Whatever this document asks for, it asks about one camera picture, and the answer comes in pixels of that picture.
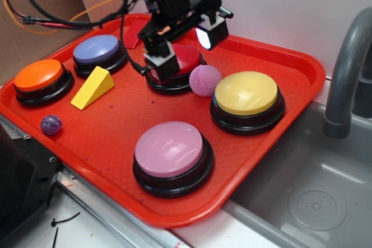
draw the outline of red button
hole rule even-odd
[[[200,64],[200,53],[195,46],[174,44],[173,49],[177,56],[178,65],[180,66],[180,71],[176,77],[190,73]]]

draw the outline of faucet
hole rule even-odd
[[[349,135],[351,112],[372,117],[372,7],[351,24],[332,75],[323,132],[330,138]]]

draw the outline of red object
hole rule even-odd
[[[135,49],[142,42],[142,40],[138,38],[138,33],[145,27],[147,22],[147,19],[137,19],[132,22],[124,37],[124,45],[127,49]]]
[[[190,73],[196,66],[200,64],[200,52],[193,45],[174,44],[174,53],[176,54],[180,71],[176,77]]]
[[[124,32],[146,15],[126,17]],[[99,34],[119,36],[120,20],[87,33],[49,58],[62,62],[71,72],[73,50],[81,41]],[[115,87],[83,111],[70,104],[82,86],[76,76],[74,88],[48,106],[27,108],[15,99],[13,80],[0,89],[0,113],[53,151],[65,165],[99,188],[139,219],[172,228],[189,225],[216,212],[274,142],[297,118],[323,86],[322,65],[303,53],[248,39],[229,36],[213,51],[204,50],[195,31],[177,41],[196,46],[226,77],[239,71],[259,71],[272,77],[286,102],[282,120],[270,131],[255,136],[236,136],[217,128],[210,116],[210,98],[189,92],[177,96],[157,94],[130,65],[112,75]],[[142,45],[130,51],[144,64]],[[63,119],[61,133],[50,138],[39,127],[47,114]],[[153,197],[133,176],[134,149],[141,135],[166,121],[184,121],[196,127],[212,145],[215,166],[208,182],[197,191],[175,199]]]

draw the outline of cardboard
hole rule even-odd
[[[85,10],[82,0],[36,0],[47,12],[65,20]],[[26,15],[45,18],[28,0],[10,0],[13,7]],[[88,16],[81,21],[89,21]],[[27,26],[37,31],[49,28]],[[51,35],[36,35],[15,25],[0,4],[0,85],[4,84],[26,65],[43,59],[83,35],[82,31],[59,31]]]

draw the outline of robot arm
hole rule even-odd
[[[146,47],[145,61],[160,83],[179,71],[171,42],[198,27],[202,45],[212,49],[228,36],[225,19],[233,14],[221,0],[144,0],[152,17],[138,34]]]

